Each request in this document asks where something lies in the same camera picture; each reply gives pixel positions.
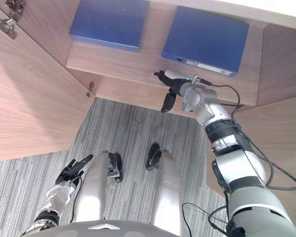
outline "metal hinge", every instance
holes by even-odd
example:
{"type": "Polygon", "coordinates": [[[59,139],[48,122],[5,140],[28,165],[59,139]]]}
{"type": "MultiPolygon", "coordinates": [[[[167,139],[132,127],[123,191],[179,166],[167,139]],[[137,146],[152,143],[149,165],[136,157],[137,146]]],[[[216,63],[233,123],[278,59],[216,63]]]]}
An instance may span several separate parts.
{"type": "Polygon", "coordinates": [[[92,91],[93,91],[93,88],[94,88],[94,82],[92,81],[92,82],[90,82],[90,84],[89,84],[89,91],[87,92],[87,96],[88,96],[88,97],[90,97],[91,94],[93,93],[93,92],[92,92],[92,91]]]}
{"type": "Polygon", "coordinates": [[[25,0],[6,0],[5,5],[10,9],[9,19],[0,19],[0,30],[6,33],[11,39],[17,36],[14,31],[14,24],[20,20],[25,7],[25,0]]]}

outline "wooden cabinet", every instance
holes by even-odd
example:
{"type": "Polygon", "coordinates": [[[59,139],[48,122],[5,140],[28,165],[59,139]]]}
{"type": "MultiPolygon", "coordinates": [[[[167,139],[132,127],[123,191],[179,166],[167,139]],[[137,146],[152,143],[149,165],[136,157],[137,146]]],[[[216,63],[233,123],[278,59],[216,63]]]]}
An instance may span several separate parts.
{"type": "MultiPolygon", "coordinates": [[[[239,122],[274,162],[296,175],[296,4],[236,2],[151,1],[141,49],[135,53],[73,42],[69,30],[79,0],[28,0],[15,26],[16,39],[0,31],[0,160],[67,149],[95,96],[160,110],[168,88],[153,72],[170,69],[234,86],[247,105],[238,114],[239,122]],[[237,76],[161,58],[175,4],[250,24],[237,76]],[[89,98],[90,82],[94,88],[89,98]]],[[[0,9],[8,13],[4,3],[0,0],[0,9]]],[[[0,18],[5,18],[2,11],[0,18]]],[[[217,93],[221,100],[236,102],[231,90],[219,88],[217,93]]],[[[180,98],[171,112],[193,117],[181,111],[180,98]]],[[[209,153],[208,164],[212,159],[209,153]]],[[[208,185],[217,187],[211,168],[208,185]]],[[[296,192],[279,197],[296,224],[296,192]]]]}
{"type": "Polygon", "coordinates": [[[94,100],[63,66],[14,27],[14,40],[0,30],[0,160],[68,149],[94,100]]]}

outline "floor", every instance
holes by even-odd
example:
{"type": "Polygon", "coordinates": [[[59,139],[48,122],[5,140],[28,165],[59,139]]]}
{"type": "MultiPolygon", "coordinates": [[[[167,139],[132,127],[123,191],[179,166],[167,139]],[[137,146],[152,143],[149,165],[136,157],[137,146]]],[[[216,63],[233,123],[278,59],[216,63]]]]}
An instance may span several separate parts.
{"type": "MultiPolygon", "coordinates": [[[[206,134],[194,119],[96,99],[68,151],[0,162],[0,237],[19,236],[32,223],[46,191],[71,159],[102,150],[119,152],[124,162],[123,182],[108,181],[105,217],[148,223],[157,173],[146,171],[144,164],[153,142],[176,159],[184,201],[211,212],[224,205],[224,199],[206,185],[205,141],[206,134]]],[[[72,204],[61,225],[69,222],[72,204]]],[[[210,227],[206,213],[191,206],[185,213],[194,237],[222,236],[210,227]]],[[[226,220],[226,212],[216,217],[226,220]]],[[[188,236],[186,226],[183,236],[188,236]]]]}

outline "electrical wire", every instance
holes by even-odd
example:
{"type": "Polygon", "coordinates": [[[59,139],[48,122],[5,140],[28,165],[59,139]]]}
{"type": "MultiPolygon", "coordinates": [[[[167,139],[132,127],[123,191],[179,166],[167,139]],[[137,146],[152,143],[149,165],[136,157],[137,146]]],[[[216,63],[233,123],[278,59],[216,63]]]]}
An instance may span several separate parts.
{"type": "Polygon", "coordinates": [[[216,211],[218,211],[217,209],[215,210],[215,211],[213,211],[212,213],[209,213],[209,212],[207,212],[207,211],[205,211],[204,209],[202,209],[201,207],[199,207],[198,205],[195,205],[195,204],[193,204],[193,203],[190,203],[190,202],[185,202],[185,203],[183,203],[182,204],[182,214],[183,214],[183,219],[184,219],[184,222],[185,222],[185,224],[186,224],[186,227],[187,227],[187,229],[188,229],[188,232],[189,232],[189,236],[190,237],[192,237],[192,232],[191,232],[191,229],[190,229],[190,227],[189,227],[189,225],[188,225],[188,223],[187,223],[187,220],[186,220],[186,218],[185,218],[185,213],[184,213],[184,206],[185,205],[192,205],[192,206],[194,206],[194,207],[197,207],[198,209],[200,209],[201,211],[203,211],[203,212],[205,212],[208,216],[211,216],[212,218],[214,218],[214,219],[216,219],[216,220],[219,220],[219,221],[221,221],[221,222],[223,222],[223,223],[225,223],[225,224],[228,224],[226,221],[223,221],[223,220],[221,220],[221,219],[219,219],[219,218],[217,218],[217,217],[215,217],[215,216],[213,216],[213,214],[214,214],[214,212],[216,211]]]}
{"type": "Polygon", "coordinates": [[[228,236],[227,232],[223,231],[221,228],[219,228],[217,225],[215,225],[215,224],[211,221],[211,218],[213,217],[213,215],[214,215],[216,212],[218,212],[218,211],[220,211],[220,210],[223,210],[223,209],[225,209],[225,208],[227,208],[226,205],[217,208],[215,211],[213,211],[213,212],[208,216],[207,220],[208,220],[209,224],[211,225],[211,227],[212,227],[213,229],[219,231],[220,233],[224,234],[225,236],[228,236]]]}
{"type": "MultiPolygon", "coordinates": [[[[235,109],[233,110],[233,112],[231,113],[231,121],[236,124],[236,119],[235,119],[235,113],[237,112],[237,110],[239,108],[241,108],[242,105],[240,105],[240,95],[238,93],[238,91],[230,86],[230,85],[215,85],[212,84],[211,82],[205,80],[205,79],[201,79],[199,78],[199,82],[209,85],[209,86],[214,86],[214,87],[229,87],[230,89],[232,89],[238,98],[238,102],[237,105],[235,107],[235,109]]],[[[286,174],[288,177],[290,177],[293,181],[296,182],[296,178],[290,174],[288,171],[284,170],[283,168],[281,168],[280,166],[278,166],[277,164],[273,163],[270,158],[251,140],[251,138],[241,129],[241,127],[239,127],[238,131],[261,153],[261,155],[263,156],[259,156],[257,155],[260,159],[266,161],[270,167],[270,176],[269,179],[267,181],[267,183],[265,184],[265,186],[269,189],[274,189],[274,190],[282,190],[282,191],[292,191],[292,190],[296,190],[296,187],[275,187],[275,186],[270,186],[271,182],[273,181],[273,177],[274,177],[274,167],[276,167],[278,170],[280,170],[281,172],[283,172],[284,174],[286,174]]]]}
{"type": "Polygon", "coordinates": [[[236,105],[235,109],[231,113],[231,121],[233,123],[236,123],[235,113],[236,113],[237,110],[239,110],[241,108],[241,106],[240,106],[240,95],[239,95],[238,91],[234,87],[232,87],[231,85],[215,85],[215,84],[211,84],[211,86],[214,86],[214,87],[228,87],[228,88],[232,89],[236,93],[237,98],[238,98],[238,102],[237,102],[237,105],[236,105]]]}
{"type": "MultiPolygon", "coordinates": [[[[262,156],[258,157],[260,159],[262,159],[263,161],[266,161],[266,159],[262,156]]],[[[296,178],[290,174],[288,171],[286,171],[285,169],[281,168],[280,166],[278,166],[277,164],[275,164],[274,162],[272,162],[272,165],[274,167],[276,167],[278,170],[280,170],[281,172],[283,172],[284,174],[286,174],[288,177],[290,177],[292,180],[294,180],[294,182],[296,183],[296,178]]],[[[286,188],[286,187],[274,187],[274,186],[266,186],[269,189],[274,189],[274,190],[282,190],[282,191],[292,191],[292,190],[296,190],[296,187],[291,187],[291,188],[286,188]]]]}
{"type": "Polygon", "coordinates": [[[223,194],[225,195],[227,218],[228,218],[228,221],[229,221],[229,200],[228,200],[228,194],[227,194],[227,191],[225,190],[225,191],[223,192],[223,194]]]}
{"type": "Polygon", "coordinates": [[[75,177],[75,178],[72,180],[72,182],[73,182],[75,179],[80,179],[80,186],[79,186],[78,192],[76,193],[76,195],[75,195],[75,197],[74,197],[73,213],[72,213],[72,217],[71,217],[70,223],[72,223],[73,220],[74,220],[74,207],[75,207],[75,202],[76,202],[76,200],[77,200],[77,197],[79,196],[79,193],[80,193],[80,190],[81,190],[81,186],[82,186],[82,178],[81,178],[81,176],[77,176],[77,177],[75,177]]]}
{"type": "Polygon", "coordinates": [[[270,158],[251,140],[251,138],[242,130],[239,129],[239,132],[263,155],[265,158],[266,162],[269,164],[270,167],[270,177],[268,178],[268,181],[266,182],[266,186],[269,186],[271,182],[273,181],[274,177],[274,167],[272,165],[272,161],[270,158]]]}

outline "cabinet door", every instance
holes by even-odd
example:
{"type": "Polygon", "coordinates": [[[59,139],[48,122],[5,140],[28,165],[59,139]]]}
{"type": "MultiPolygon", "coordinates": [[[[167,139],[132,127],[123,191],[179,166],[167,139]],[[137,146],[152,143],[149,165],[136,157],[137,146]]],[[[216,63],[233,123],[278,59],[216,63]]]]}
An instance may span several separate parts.
{"type": "MultiPolygon", "coordinates": [[[[0,19],[7,16],[0,10],[0,19]]],[[[0,160],[66,150],[93,100],[87,89],[15,25],[0,30],[0,160]]]]}

